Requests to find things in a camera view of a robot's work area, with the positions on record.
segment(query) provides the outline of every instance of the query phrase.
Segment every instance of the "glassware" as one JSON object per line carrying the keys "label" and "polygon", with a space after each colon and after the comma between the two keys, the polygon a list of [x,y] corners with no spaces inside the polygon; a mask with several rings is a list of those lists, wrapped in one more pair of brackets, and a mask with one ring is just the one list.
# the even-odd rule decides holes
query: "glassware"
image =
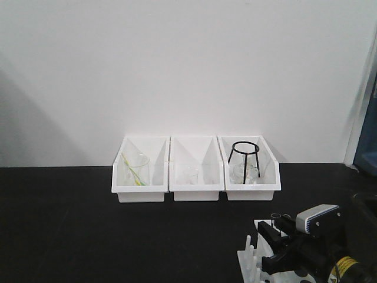
{"label": "glassware", "polygon": [[196,167],[188,166],[183,170],[183,175],[185,177],[185,183],[190,185],[198,184],[199,170]]}
{"label": "glassware", "polygon": [[[233,167],[234,183],[243,184],[244,162],[234,165]],[[245,184],[256,184],[258,178],[258,169],[254,165],[248,163],[246,165]]]}
{"label": "glassware", "polygon": [[140,153],[126,157],[122,153],[125,163],[125,182],[129,186],[149,185],[149,157]]}

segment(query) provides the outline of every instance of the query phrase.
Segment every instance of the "robotic arm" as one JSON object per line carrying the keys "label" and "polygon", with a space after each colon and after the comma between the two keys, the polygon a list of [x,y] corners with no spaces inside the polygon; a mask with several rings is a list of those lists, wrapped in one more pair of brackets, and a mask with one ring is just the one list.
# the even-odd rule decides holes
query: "robotic arm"
{"label": "robotic arm", "polygon": [[297,215],[275,219],[275,227],[260,222],[258,233],[271,246],[271,257],[262,258],[262,271],[307,272],[317,283],[377,282],[366,268],[349,256],[345,211],[338,205],[319,205]]}

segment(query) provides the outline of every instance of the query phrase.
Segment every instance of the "black wire ring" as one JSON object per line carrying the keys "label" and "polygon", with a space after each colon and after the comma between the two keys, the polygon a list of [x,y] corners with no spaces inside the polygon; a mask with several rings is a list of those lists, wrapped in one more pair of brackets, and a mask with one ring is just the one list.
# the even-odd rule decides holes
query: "black wire ring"
{"label": "black wire ring", "polygon": [[[254,152],[241,152],[240,150],[237,150],[236,145],[240,144],[240,143],[247,143],[247,144],[253,145],[255,147],[255,151]],[[250,154],[256,154],[257,152],[259,152],[259,146],[255,143],[250,142],[250,141],[244,141],[243,140],[243,141],[237,141],[236,143],[233,143],[232,150],[234,150],[235,152],[238,152],[240,154],[250,155]]]}

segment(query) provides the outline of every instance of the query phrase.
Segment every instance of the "small glass beaker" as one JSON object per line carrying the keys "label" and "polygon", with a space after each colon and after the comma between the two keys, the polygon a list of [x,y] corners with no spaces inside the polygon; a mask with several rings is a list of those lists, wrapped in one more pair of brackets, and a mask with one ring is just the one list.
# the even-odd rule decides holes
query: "small glass beaker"
{"label": "small glass beaker", "polygon": [[140,153],[125,156],[125,182],[129,186],[149,185],[149,157]]}
{"label": "small glass beaker", "polygon": [[194,166],[188,166],[183,170],[184,180],[186,184],[197,185],[199,170]]}

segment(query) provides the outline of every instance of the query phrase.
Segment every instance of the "white plastic bin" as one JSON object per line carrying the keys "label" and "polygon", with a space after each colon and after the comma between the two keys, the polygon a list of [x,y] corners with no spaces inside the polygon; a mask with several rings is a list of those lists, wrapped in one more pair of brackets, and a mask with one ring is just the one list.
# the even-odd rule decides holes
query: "white plastic bin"
{"label": "white plastic bin", "polygon": [[[224,160],[225,191],[228,200],[272,200],[274,192],[281,190],[279,163],[269,149],[265,139],[262,136],[219,136],[218,140]],[[228,164],[228,159],[233,143],[239,141],[252,142],[259,146],[260,177],[256,179],[254,184],[235,184],[231,181],[231,168]],[[232,162],[237,161],[236,158],[237,156],[232,156],[230,165],[232,165]]]}
{"label": "white plastic bin", "polygon": [[172,137],[169,174],[175,201],[218,200],[224,173],[216,137]]}
{"label": "white plastic bin", "polygon": [[[113,164],[113,193],[119,202],[163,202],[168,192],[169,137],[125,137]],[[146,185],[131,185],[127,158],[143,154],[149,158]]]}

